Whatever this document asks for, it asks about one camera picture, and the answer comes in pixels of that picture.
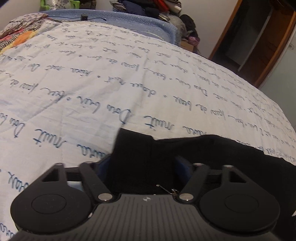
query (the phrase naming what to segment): green plastic item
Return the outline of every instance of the green plastic item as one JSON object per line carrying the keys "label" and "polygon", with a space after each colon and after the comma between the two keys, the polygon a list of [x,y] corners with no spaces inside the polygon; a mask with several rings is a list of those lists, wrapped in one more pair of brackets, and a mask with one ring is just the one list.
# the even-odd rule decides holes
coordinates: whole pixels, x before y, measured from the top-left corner
{"label": "green plastic item", "polygon": [[46,11],[49,10],[49,5],[44,5],[45,4],[45,0],[40,0],[40,7],[45,8]]}
{"label": "green plastic item", "polygon": [[70,0],[71,9],[79,9],[80,1]]}
{"label": "green plastic item", "polygon": [[[69,0],[71,9],[79,9],[80,1]],[[45,0],[40,0],[40,7],[45,8],[49,11],[49,5],[45,5]]]}

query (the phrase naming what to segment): cardboard box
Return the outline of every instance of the cardboard box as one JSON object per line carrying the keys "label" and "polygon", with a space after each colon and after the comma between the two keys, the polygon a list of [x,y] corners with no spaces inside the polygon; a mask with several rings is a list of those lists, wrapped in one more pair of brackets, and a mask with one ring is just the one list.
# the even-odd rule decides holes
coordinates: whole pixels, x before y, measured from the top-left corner
{"label": "cardboard box", "polygon": [[194,46],[191,45],[191,44],[189,44],[189,43],[187,43],[186,40],[182,40],[181,41],[180,47],[182,49],[188,50],[190,52],[193,52],[193,48],[194,48]]}

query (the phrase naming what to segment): white wall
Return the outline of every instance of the white wall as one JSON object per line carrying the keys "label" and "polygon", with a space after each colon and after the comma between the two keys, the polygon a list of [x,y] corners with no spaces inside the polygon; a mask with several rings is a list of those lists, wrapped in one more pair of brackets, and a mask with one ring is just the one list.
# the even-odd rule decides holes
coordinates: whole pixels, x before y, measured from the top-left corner
{"label": "white wall", "polygon": [[276,66],[260,90],[275,101],[296,129],[296,28]]}
{"label": "white wall", "polygon": [[[180,0],[181,14],[189,15],[200,37],[199,51],[208,58],[220,38],[237,0]],[[109,0],[97,0],[96,9],[111,10]]]}
{"label": "white wall", "polygon": [[96,10],[112,11],[112,5],[109,0],[96,0]]}
{"label": "white wall", "polygon": [[9,0],[0,8],[0,30],[14,18],[39,10],[40,0]]}

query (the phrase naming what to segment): white bedspread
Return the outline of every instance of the white bedspread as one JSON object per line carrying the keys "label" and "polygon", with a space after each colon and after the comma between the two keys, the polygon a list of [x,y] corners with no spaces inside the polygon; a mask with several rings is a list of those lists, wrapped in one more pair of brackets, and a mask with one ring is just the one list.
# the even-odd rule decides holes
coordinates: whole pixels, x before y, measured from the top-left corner
{"label": "white bedspread", "polygon": [[154,138],[216,134],[295,163],[279,106],[205,58],[119,27],[47,20],[0,55],[0,240],[13,199],[56,162],[112,151],[118,129]]}

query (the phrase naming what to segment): black fabric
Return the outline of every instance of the black fabric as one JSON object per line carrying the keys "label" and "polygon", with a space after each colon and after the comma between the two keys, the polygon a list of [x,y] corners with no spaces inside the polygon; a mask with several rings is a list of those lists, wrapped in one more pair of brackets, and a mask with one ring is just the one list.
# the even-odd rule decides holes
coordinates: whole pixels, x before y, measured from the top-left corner
{"label": "black fabric", "polygon": [[190,36],[190,37],[196,37],[196,38],[198,38],[197,31],[196,31],[196,30],[193,30],[193,32],[190,33],[189,36]]}
{"label": "black fabric", "polygon": [[105,184],[113,193],[163,194],[183,186],[174,174],[174,158],[182,156],[212,169],[234,165],[275,196],[281,214],[275,234],[283,240],[296,237],[296,166],[282,158],[215,135],[154,140],[151,136],[121,129],[111,155]]}
{"label": "black fabric", "polygon": [[8,0],[0,0],[0,7],[2,7]]}
{"label": "black fabric", "polygon": [[151,17],[151,18],[158,19],[158,17],[159,17],[159,10],[156,8],[147,7],[147,8],[145,8],[145,13],[148,17]]}
{"label": "black fabric", "polygon": [[146,7],[157,8],[153,0],[129,0],[129,1],[140,5],[142,8],[146,8]]}
{"label": "black fabric", "polygon": [[187,31],[195,30],[196,26],[195,26],[195,23],[191,17],[189,17],[186,14],[183,14],[180,16],[180,19],[182,20],[183,23],[185,23]]}
{"label": "black fabric", "polygon": [[127,13],[146,16],[144,9],[140,5],[130,1],[122,1],[122,3],[126,8]]}

